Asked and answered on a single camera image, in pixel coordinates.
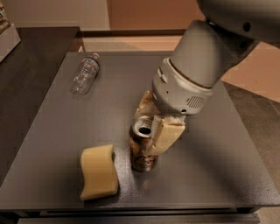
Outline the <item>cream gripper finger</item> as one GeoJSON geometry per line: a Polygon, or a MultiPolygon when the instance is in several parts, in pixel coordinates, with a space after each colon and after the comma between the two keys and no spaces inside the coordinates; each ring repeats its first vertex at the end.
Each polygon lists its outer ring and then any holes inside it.
{"type": "Polygon", "coordinates": [[[167,151],[184,132],[185,118],[184,115],[155,115],[145,154],[158,156],[167,151]]]}
{"type": "Polygon", "coordinates": [[[158,107],[153,100],[153,92],[151,90],[146,91],[143,94],[141,101],[139,102],[133,119],[137,119],[140,116],[153,117],[160,113],[158,107]]]}

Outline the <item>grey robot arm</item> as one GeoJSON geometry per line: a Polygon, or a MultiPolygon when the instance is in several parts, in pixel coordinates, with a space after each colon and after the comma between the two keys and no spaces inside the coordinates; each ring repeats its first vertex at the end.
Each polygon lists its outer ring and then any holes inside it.
{"type": "Polygon", "coordinates": [[[205,16],[186,29],[172,55],[163,59],[152,90],[135,118],[151,118],[151,134],[141,149],[160,155],[181,136],[187,116],[198,114],[214,86],[260,42],[280,43],[280,0],[196,0],[205,16]]]}

